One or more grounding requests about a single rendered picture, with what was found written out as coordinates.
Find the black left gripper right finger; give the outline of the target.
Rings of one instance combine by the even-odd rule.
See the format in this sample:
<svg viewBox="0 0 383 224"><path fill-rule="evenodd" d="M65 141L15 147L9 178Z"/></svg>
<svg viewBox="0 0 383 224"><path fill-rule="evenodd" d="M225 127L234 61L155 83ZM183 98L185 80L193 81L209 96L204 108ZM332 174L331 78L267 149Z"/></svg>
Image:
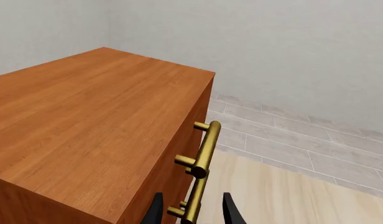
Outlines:
<svg viewBox="0 0 383 224"><path fill-rule="evenodd" d="M239 213L229 192L223 194L222 208L225 224L247 224Z"/></svg>

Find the wooden cabinet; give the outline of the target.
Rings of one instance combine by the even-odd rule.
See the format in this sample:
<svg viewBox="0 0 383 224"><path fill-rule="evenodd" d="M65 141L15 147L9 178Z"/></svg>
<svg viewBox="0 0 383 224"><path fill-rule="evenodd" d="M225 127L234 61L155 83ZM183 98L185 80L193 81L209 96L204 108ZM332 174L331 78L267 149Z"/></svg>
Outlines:
<svg viewBox="0 0 383 224"><path fill-rule="evenodd" d="M99 48L0 75L0 224L140 224L193 180L170 142L215 73Z"/></svg>

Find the wooden drawer front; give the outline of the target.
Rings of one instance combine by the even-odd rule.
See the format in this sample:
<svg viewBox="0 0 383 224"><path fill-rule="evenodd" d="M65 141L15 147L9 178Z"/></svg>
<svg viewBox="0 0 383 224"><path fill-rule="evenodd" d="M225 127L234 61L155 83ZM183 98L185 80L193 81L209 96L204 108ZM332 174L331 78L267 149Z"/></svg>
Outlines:
<svg viewBox="0 0 383 224"><path fill-rule="evenodd" d="M192 159L196 158L206 132L195 129L193 125L195 122L205 123L212 86L213 81L210 81L172 138L170 146L174 157L178 154Z"/></svg>

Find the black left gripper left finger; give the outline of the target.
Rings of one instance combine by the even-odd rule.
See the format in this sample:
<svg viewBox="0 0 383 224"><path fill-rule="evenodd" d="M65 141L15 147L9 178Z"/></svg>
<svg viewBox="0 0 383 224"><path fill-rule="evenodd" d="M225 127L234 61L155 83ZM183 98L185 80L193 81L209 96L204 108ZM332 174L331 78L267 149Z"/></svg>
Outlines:
<svg viewBox="0 0 383 224"><path fill-rule="evenodd" d="M157 192L152 203L143 217L141 224L161 224L164 210L163 193Z"/></svg>

